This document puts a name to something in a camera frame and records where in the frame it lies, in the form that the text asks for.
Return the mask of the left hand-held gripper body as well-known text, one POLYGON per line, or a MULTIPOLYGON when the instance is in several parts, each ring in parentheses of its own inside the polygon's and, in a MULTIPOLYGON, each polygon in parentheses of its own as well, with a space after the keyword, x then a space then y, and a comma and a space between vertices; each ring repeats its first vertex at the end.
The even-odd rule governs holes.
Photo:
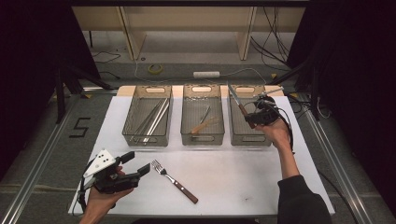
POLYGON ((100 150, 83 173, 83 178, 90 177, 91 179, 87 184, 82 185, 82 189, 95 187, 101 193, 115 193, 137 188, 140 180, 138 173, 118 174, 117 168, 121 164, 120 157, 114 158, 104 148, 100 150))

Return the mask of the fork with wooden handle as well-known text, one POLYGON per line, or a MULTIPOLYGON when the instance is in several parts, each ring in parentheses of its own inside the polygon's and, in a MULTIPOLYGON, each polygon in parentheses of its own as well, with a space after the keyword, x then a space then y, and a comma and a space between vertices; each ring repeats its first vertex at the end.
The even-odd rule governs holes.
POLYGON ((197 204, 199 202, 198 198, 193 195, 188 189, 186 189, 181 183, 179 183, 176 179, 170 176, 167 173, 166 169, 157 160, 152 161, 151 165, 158 174, 168 178, 171 183, 176 186, 192 203, 197 204))

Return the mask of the clear grey plastic bin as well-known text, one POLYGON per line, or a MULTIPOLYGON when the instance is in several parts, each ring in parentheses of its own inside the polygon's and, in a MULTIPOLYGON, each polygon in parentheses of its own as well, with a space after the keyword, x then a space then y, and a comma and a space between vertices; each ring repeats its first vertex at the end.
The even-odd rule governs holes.
POLYGON ((184 146, 220 146, 222 144, 225 128, 220 85, 188 84, 183 87, 180 133, 184 146), (217 117, 219 121, 192 134, 191 129, 200 124, 200 119, 208 105, 211 108, 205 120, 217 117))
MULTIPOLYGON (((232 87, 247 113, 254 115, 255 124, 259 124, 259 116, 255 113, 256 107, 254 102, 257 100, 257 95, 264 91, 264 86, 232 85, 232 87)), ((231 122, 231 144, 233 146, 269 147, 272 144, 272 142, 262 132, 249 127, 230 92, 229 113, 231 122)))
POLYGON ((137 86, 128 114, 122 129, 127 144, 130 147, 166 147, 169 139, 170 119, 172 115, 173 93, 170 85, 163 86, 137 86), (166 105, 160 116, 159 123, 156 125, 153 134, 147 143, 133 143, 131 137, 135 130, 142 123, 153 107, 160 101, 166 99, 166 105))

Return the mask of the aluminium rail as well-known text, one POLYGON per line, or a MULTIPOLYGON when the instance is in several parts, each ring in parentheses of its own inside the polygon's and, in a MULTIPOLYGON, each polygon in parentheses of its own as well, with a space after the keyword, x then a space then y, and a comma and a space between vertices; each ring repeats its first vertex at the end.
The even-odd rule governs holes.
POLYGON ((11 202, 10 206, 8 207, 7 211, 5 212, 4 216, 0 220, 0 224, 16 224, 21 213, 27 204, 34 187, 39 180, 40 176, 42 175, 50 156, 57 146, 61 134, 64 131, 64 128, 69 121, 70 115, 74 110, 75 105, 79 101, 80 96, 77 94, 72 94, 69 100, 69 103, 66 106, 66 112, 63 118, 55 124, 55 127, 49 136, 46 145, 41 150, 38 158, 35 161, 35 164, 31 171, 28 173, 28 176, 20 186, 19 190, 17 191, 16 196, 14 197, 13 201, 11 202))
POLYGON ((313 114, 314 110, 317 109, 318 103, 313 99, 309 99, 305 94, 300 94, 299 98, 302 101, 310 101, 310 108, 304 112, 304 115, 307 117, 307 120, 313 129, 316 138, 318 139, 320 147, 323 150, 324 155, 331 167, 332 173, 338 183, 339 188, 337 188, 331 181, 329 181, 329 183, 334 189, 337 189, 356 224, 374 224, 373 220, 369 216, 368 210, 363 200, 355 189, 351 179, 348 177, 346 169, 336 155, 321 123, 313 114))

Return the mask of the knife with wooden handle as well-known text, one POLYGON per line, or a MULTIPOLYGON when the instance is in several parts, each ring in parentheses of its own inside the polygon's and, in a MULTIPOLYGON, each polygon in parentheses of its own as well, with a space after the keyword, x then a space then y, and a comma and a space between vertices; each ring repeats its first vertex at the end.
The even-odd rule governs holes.
MULTIPOLYGON (((232 85, 230 83, 227 83, 227 86, 228 86, 229 92, 231 93, 232 97, 234 98, 236 104, 238 105, 238 108, 240 109, 243 117, 245 118, 248 115, 248 112, 246 111, 244 106, 241 104, 240 99, 237 96, 237 94, 236 94, 234 88, 232 87, 232 85)), ((253 122, 251 122, 251 121, 247 121, 247 123, 248 123, 248 125, 249 125, 249 127, 251 129, 254 129, 256 127, 255 124, 253 122)))

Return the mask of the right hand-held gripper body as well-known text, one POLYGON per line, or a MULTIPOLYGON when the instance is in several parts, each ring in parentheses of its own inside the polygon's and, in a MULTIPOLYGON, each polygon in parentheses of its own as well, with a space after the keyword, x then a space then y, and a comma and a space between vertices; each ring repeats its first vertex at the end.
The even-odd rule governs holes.
POLYGON ((270 96, 273 91, 263 91, 257 95, 254 102, 255 113, 259 116, 260 125, 269 125, 281 117, 276 101, 270 96))

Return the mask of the white power strip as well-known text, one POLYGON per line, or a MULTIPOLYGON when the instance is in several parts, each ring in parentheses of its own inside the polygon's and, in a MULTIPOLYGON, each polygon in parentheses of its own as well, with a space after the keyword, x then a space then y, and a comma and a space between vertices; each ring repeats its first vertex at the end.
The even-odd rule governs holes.
POLYGON ((220 77, 219 71, 193 72, 194 78, 217 78, 220 77))

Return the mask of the person's right hand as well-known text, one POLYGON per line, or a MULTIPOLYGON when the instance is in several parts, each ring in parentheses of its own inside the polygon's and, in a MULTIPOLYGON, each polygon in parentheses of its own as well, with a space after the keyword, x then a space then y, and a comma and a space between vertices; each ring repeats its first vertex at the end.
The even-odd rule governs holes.
POLYGON ((286 123, 278 119, 270 125, 263 126, 262 131, 277 149, 291 150, 290 133, 286 123))

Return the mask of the light wooden desk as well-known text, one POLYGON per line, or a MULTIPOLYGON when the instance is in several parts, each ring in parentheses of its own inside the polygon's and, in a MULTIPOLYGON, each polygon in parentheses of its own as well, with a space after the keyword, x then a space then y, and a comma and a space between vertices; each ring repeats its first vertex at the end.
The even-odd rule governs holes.
POLYGON ((147 32, 234 32, 239 57, 248 57, 254 32, 268 32, 277 20, 280 32, 298 30, 302 7, 73 7, 83 31, 122 31, 130 57, 139 56, 147 32))

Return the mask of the dark curtain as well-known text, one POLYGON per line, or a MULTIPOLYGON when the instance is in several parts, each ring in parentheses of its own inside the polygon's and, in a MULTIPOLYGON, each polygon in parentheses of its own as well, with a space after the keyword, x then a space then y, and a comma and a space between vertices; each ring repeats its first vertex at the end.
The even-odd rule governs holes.
POLYGON ((290 51, 301 63, 318 37, 329 49, 318 91, 389 209, 396 215, 396 0, 309 0, 290 51))
POLYGON ((0 180, 54 93, 100 78, 69 0, 0 0, 0 180))

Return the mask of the white board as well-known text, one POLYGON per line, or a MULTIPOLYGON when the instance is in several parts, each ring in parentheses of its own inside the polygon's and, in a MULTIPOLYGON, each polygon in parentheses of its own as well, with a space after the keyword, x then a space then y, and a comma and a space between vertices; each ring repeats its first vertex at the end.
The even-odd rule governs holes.
MULTIPOLYGON (((275 96, 276 104, 288 114, 292 127, 299 170, 308 187, 319 194, 330 214, 334 209, 320 180, 302 132, 285 96, 275 96)), ((93 147, 91 158, 102 149, 112 156, 135 150, 133 160, 123 171, 133 173, 157 160, 170 176, 180 181, 198 198, 194 204, 168 178, 154 169, 143 176, 138 188, 120 199, 109 211, 125 217, 262 217, 277 214, 278 185, 281 179, 276 149, 270 147, 235 147, 231 145, 228 124, 228 99, 223 98, 226 133, 221 146, 193 147, 181 143, 182 98, 174 97, 169 144, 160 148, 129 147, 121 134, 132 97, 115 96, 106 112, 93 147)))

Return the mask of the metal chopstick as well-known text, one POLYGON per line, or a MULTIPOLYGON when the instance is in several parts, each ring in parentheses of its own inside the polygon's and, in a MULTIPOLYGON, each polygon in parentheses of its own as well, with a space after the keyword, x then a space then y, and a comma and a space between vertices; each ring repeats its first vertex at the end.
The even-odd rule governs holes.
POLYGON ((144 118, 142 123, 135 130, 134 135, 131 137, 131 140, 134 144, 138 144, 139 142, 147 142, 149 136, 152 133, 152 127, 157 119, 157 116, 160 112, 160 107, 163 101, 160 100, 153 109, 148 113, 148 115, 144 118))
POLYGON ((156 125, 159 123, 166 102, 166 99, 160 100, 134 132, 135 135, 142 136, 142 142, 147 143, 149 137, 153 134, 156 125))

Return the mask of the black metal stand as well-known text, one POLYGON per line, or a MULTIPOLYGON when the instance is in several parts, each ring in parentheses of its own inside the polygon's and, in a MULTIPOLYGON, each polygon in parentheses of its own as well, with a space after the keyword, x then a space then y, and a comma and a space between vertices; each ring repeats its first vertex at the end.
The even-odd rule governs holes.
POLYGON ((104 90, 112 90, 109 84, 106 84, 100 78, 91 75, 90 73, 72 65, 66 64, 61 65, 55 72, 55 91, 57 97, 57 120, 56 123, 59 124, 65 116, 65 101, 64 101, 64 86, 66 86, 72 94, 82 94, 83 88, 78 81, 79 77, 83 77, 95 84, 96 86, 104 90))
POLYGON ((282 77, 271 81, 271 85, 280 84, 292 77, 297 77, 294 88, 297 91, 310 91, 310 111, 316 120, 318 113, 318 69, 311 60, 305 60, 300 65, 291 69, 282 77))

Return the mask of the person's left hand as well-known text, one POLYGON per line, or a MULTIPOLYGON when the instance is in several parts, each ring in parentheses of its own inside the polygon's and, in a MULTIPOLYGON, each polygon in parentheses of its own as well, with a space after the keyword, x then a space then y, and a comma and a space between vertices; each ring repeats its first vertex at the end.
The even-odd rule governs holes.
POLYGON ((131 193, 133 189, 127 189, 115 193, 101 193, 95 187, 90 189, 87 207, 84 217, 103 217, 122 197, 131 193))

